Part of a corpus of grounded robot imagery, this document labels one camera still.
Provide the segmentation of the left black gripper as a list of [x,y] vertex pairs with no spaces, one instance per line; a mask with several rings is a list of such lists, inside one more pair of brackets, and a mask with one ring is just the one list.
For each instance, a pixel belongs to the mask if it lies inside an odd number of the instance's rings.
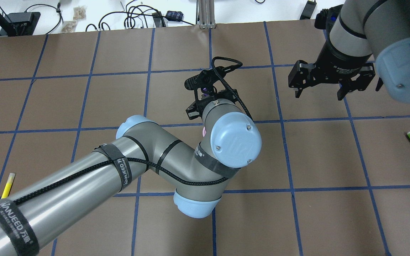
[[198,98],[197,90],[192,90],[195,93],[195,101],[187,107],[185,110],[189,120],[194,120],[196,118],[202,118],[205,107],[213,101],[218,99],[226,99],[231,102],[234,102],[234,89],[223,89],[218,91],[214,86],[214,91],[209,92],[209,96],[206,98]]

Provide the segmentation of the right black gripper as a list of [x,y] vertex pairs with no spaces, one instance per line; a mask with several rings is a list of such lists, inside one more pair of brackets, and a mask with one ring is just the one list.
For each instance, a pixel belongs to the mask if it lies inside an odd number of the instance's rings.
[[300,98],[304,89],[321,83],[339,83],[337,100],[342,101],[355,89],[366,89],[375,78],[373,63],[369,55],[349,56],[339,52],[330,42],[325,42],[317,60],[307,63],[298,60],[288,75],[288,86]]

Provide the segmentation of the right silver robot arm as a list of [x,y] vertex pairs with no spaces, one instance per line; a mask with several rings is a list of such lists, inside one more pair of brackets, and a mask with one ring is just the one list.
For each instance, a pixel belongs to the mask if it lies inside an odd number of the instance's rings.
[[298,60],[288,86],[299,98],[304,89],[340,84],[337,99],[364,91],[378,76],[397,101],[410,104],[410,0],[347,0],[323,9],[315,28],[326,31],[317,60]]

